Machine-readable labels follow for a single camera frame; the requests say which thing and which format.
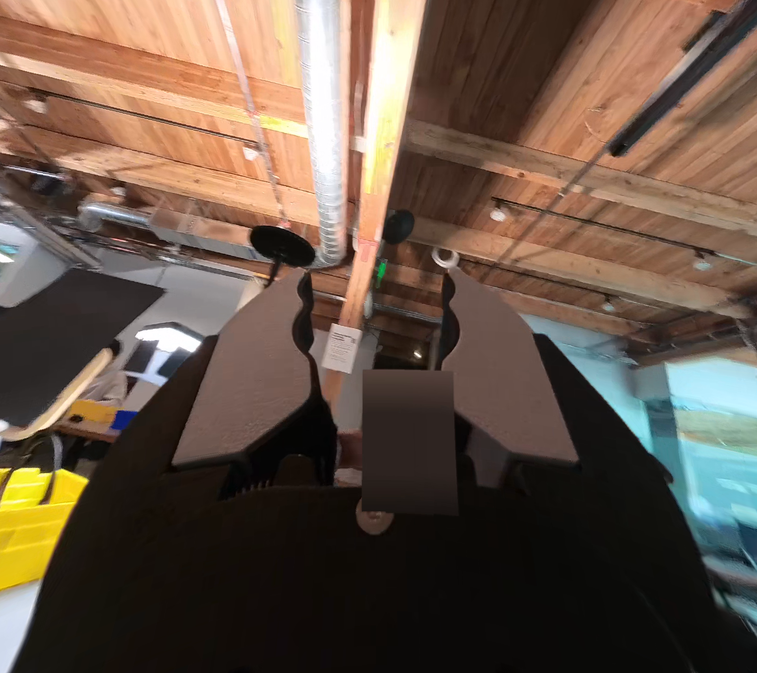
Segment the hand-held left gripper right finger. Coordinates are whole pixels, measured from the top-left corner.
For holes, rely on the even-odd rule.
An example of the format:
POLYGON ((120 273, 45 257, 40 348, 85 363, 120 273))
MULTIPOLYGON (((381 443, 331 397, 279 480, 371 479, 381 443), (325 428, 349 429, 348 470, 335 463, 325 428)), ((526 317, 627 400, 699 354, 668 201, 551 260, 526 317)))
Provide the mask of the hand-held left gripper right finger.
POLYGON ((499 488, 520 462, 574 467, 579 455, 525 320, 460 269, 441 290, 440 369, 453 375, 462 454, 475 481, 499 488))

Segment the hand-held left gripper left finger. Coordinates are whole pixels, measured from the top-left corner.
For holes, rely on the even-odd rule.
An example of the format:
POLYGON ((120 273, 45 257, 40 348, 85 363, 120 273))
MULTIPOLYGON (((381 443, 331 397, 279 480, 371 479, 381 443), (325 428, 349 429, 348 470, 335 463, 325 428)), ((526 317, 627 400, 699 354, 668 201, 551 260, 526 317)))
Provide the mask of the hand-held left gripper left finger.
POLYGON ((323 414, 310 354, 310 277, 293 269, 222 328, 177 443, 176 469, 241 462, 323 414))

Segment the white paper notice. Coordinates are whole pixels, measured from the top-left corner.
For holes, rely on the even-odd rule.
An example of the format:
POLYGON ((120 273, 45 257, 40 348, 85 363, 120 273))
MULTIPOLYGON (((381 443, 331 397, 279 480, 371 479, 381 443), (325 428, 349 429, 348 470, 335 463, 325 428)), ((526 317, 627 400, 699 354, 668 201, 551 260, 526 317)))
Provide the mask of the white paper notice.
POLYGON ((359 328, 332 324, 321 359, 322 367, 333 372, 351 374, 363 335, 359 328))

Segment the black round pendant lamp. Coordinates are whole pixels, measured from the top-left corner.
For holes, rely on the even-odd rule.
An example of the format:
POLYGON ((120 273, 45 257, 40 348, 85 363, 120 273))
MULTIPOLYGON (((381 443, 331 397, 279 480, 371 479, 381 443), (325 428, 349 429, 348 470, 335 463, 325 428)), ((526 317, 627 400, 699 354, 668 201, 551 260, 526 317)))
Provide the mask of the black round pendant lamp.
POLYGON ((288 228, 259 224, 250 231, 250 243, 254 251, 272 263, 268 289, 276 280, 280 268, 307 268, 316 258, 316 251, 310 243, 288 228))
POLYGON ((407 209, 400 209, 388 213, 383 225, 382 242, 387 245, 398 245, 407 240, 415 225, 414 214, 407 209))

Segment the small yellow storage bin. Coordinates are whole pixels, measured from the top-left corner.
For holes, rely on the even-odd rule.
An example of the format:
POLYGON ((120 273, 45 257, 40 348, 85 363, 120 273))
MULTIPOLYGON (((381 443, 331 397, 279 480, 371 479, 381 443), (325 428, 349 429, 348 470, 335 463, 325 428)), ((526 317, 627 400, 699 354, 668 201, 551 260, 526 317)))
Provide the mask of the small yellow storage bin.
POLYGON ((119 407, 107 403, 77 400, 71 405, 65 420, 77 424, 87 422, 110 427, 118 411, 119 407))

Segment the curved wooden chair back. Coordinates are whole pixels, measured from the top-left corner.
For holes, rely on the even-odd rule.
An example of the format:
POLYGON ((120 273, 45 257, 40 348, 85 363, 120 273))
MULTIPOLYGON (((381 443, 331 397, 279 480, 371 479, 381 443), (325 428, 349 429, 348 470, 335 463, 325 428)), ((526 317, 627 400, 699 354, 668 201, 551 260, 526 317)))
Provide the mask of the curved wooden chair back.
POLYGON ((1 441, 20 442, 25 441, 36 434, 43 432, 57 422, 63 413, 81 396, 87 387, 104 371, 114 360, 114 352, 110 347, 102 349, 82 369, 82 371, 61 391, 54 402, 28 425, 18 428, 10 427, 2 422, 1 441))

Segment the large black panel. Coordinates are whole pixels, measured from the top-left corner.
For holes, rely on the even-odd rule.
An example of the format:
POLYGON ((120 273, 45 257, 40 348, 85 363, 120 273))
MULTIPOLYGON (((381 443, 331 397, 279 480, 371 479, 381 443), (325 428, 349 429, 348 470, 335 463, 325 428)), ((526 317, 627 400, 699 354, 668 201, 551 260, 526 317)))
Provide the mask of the large black panel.
POLYGON ((1 418, 42 415, 77 375, 164 296, 153 284, 71 269, 1 315, 1 418))

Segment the large yellow storage bin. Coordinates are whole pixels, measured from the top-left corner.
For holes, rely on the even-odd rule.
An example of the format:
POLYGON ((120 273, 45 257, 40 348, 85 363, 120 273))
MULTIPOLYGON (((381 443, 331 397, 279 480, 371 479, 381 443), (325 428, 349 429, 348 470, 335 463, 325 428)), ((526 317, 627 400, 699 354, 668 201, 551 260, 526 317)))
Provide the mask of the large yellow storage bin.
POLYGON ((43 578, 88 483, 65 469, 1 470, 2 591, 43 578))

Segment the round silver air duct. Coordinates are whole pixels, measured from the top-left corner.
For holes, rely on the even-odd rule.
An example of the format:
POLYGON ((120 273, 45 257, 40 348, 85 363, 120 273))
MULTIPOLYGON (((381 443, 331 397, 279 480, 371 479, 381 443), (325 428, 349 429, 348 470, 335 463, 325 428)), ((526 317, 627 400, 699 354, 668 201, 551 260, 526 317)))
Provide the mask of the round silver air duct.
POLYGON ((340 0, 295 0, 304 113, 317 202, 315 266, 336 267, 347 251, 347 178, 341 95, 340 0))

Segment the black ceiling track rail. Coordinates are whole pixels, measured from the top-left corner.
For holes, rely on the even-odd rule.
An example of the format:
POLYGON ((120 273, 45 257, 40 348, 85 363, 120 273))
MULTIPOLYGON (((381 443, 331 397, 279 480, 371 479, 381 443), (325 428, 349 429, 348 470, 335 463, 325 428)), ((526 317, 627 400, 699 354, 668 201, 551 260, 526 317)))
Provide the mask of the black ceiling track rail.
POLYGON ((623 157, 741 45, 755 27, 756 0, 738 0, 727 13, 720 13, 640 110, 606 143, 604 153, 623 157))

